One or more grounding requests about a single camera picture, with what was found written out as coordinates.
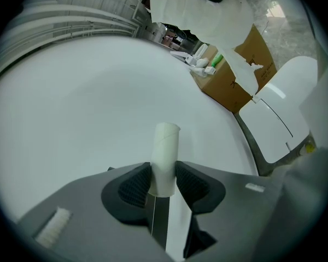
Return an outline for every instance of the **black strip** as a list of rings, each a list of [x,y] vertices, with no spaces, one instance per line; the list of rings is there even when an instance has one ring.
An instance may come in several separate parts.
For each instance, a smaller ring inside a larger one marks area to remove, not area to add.
[[[277,115],[277,113],[264,101],[264,100],[262,100],[262,99],[260,99],[261,101],[263,101],[270,109],[271,109],[271,111],[273,111],[274,112],[274,114],[278,117],[278,119],[280,120],[280,121],[282,121],[282,123],[283,123],[283,125],[286,127],[286,129],[288,130],[288,132],[289,132],[289,134],[291,135],[291,137],[294,137],[293,136],[293,134],[291,133],[291,131],[289,131],[289,129],[288,129],[288,127],[285,125],[285,123],[283,122],[283,120]]]
[[[166,248],[166,238],[168,235],[169,205],[170,197],[156,197],[152,237],[155,238],[163,249]]]

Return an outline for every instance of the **black rubber pad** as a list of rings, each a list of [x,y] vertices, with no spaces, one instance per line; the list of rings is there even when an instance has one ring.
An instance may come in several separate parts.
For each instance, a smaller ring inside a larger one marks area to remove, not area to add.
[[[194,215],[214,211],[224,199],[226,189],[220,181],[181,161],[175,170],[177,187]]]
[[[150,184],[151,165],[146,162],[110,181],[102,190],[102,204],[120,222],[148,226],[145,203]]]

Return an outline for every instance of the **white sticker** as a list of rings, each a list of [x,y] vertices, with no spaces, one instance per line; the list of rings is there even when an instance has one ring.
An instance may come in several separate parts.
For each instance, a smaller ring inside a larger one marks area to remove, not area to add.
[[[253,183],[247,183],[245,187],[261,193],[265,190],[264,186],[257,186],[256,184]]]

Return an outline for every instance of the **white paper roll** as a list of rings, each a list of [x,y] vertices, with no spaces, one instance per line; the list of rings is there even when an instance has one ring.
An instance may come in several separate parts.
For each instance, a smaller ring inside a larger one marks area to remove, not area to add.
[[[170,197],[175,192],[175,162],[179,147],[180,127],[173,123],[159,123],[155,128],[152,151],[152,179],[149,194]]]

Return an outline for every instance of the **white paper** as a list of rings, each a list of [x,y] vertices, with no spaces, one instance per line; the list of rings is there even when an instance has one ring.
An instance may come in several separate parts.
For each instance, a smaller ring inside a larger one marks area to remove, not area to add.
[[[200,41],[217,47],[230,65],[236,82],[251,96],[259,86],[250,66],[233,49],[241,45],[253,25],[253,12],[246,0],[151,0],[153,22],[189,29]]]

